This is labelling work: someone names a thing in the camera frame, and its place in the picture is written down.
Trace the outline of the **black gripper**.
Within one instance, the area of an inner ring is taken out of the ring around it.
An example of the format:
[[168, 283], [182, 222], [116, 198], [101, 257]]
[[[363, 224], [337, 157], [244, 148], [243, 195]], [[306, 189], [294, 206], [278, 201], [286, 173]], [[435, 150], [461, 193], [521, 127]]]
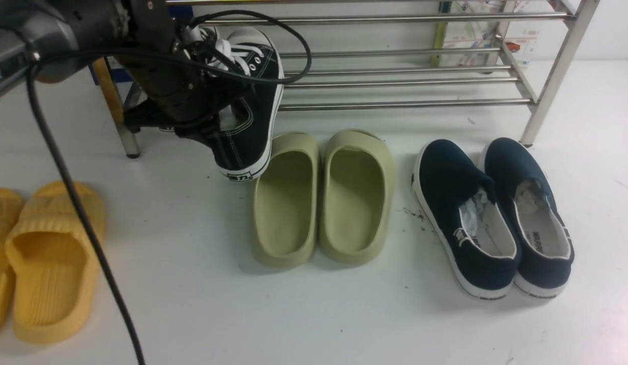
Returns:
[[240, 76], [210, 76], [202, 68], [213, 48], [188, 45], [164, 1], [57, 1], [56, 10], [84, 54], [81, 65], [113, 55], [147, 95], [124, 112], [122, 123], [131, 133], [161, 127], [197, 136], [250, 91]]

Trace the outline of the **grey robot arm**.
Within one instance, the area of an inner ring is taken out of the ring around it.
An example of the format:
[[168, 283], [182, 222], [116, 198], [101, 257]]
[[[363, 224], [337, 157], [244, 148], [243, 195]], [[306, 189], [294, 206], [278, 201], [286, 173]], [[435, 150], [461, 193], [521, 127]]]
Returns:
[[20, 83], [47, 143], [35, 81], [60, 83], [95, 60], [113, 56], [147, 101], [125, 111], [121, 129], [175, 128], [202, 141], [218, 113], [255, 92], [241, 67], [209, 70], [212, 46], [189, 44], [186, 23], [172, 19], [164, 1], [0, 1], [0, 97]]

